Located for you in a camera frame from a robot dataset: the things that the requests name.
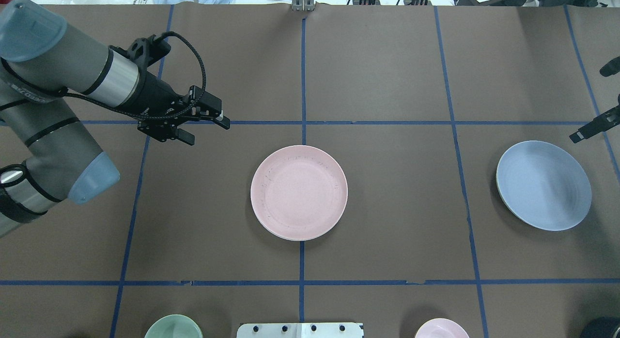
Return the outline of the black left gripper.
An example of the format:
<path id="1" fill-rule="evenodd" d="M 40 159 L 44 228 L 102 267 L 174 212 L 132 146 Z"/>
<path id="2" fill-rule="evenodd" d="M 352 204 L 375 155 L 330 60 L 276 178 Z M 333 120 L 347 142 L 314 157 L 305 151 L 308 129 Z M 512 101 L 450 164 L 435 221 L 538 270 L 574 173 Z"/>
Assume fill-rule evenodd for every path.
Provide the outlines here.
<path id="1" fill-rule="evenodd" d="M 186 38 L 178 35 L 197 59 L 201 84 L 190 86 L 186 94 L 179 94 L 163 80 L 148 72 L 148 67 L 171 51 L 165 35 L 152 35 L 136 39 L 127 49 L 127 57 L 140 73 L 137 87 L 127 100 L 127 113 L 138 120 L 138 130 L 153 138 L 175 138 L 193 146 L 195 136 L 179 128 L 186 122 L 208 121 L 224 130 L 231 127 L 230 118 L 224 116 L 222 101 L 206 90 L 206 69 L 197 52 Z"/>

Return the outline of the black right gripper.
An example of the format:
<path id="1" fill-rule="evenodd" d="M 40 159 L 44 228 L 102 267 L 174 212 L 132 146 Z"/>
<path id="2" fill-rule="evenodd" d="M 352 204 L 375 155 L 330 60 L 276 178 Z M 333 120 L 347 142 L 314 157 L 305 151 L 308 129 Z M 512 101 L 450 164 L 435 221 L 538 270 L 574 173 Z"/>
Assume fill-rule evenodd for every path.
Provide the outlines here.
<path id="1" fill-rule="evenodd" d="M 607 62 L 600 68 L 600 75 L 603 77 L 610 77 L 617 75 L 620 72 L 620 56 L 617 56 Z M 620 123 L 620 107 L 615 106 L 608 111 L 593 118 L 591 122 L 578 128 L 575 133 L 569 135 L 569 139 L 573 143 L 581 142 L 585 139 L 589 139 L 597 134 L 608 131 L 611 128 L 618 126 Z"/>

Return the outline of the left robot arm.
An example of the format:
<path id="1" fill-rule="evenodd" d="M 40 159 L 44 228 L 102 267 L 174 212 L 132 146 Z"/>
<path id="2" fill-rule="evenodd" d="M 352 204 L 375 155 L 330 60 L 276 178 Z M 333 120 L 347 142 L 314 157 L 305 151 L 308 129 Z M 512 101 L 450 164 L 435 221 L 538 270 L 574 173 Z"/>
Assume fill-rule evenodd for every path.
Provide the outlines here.
<path id="1" fill-rule="evenodd" d="M 149 72 L 174 36 L 199 63 L 201 84 L 181 95 Z M 120 173 L 65 98 L 133 118 L 157 141 L 195 142 L 180 126 L 208 121 L 228 130 L 220 98 L 206 90 L 203 60 L 174 31 L 107 46 L 31 0 L 1 11 L 1 121 L 31 156 L 1 169 L 1 234 L 27 225 L 64 200 L 80 205 L 111 188 Z"/>

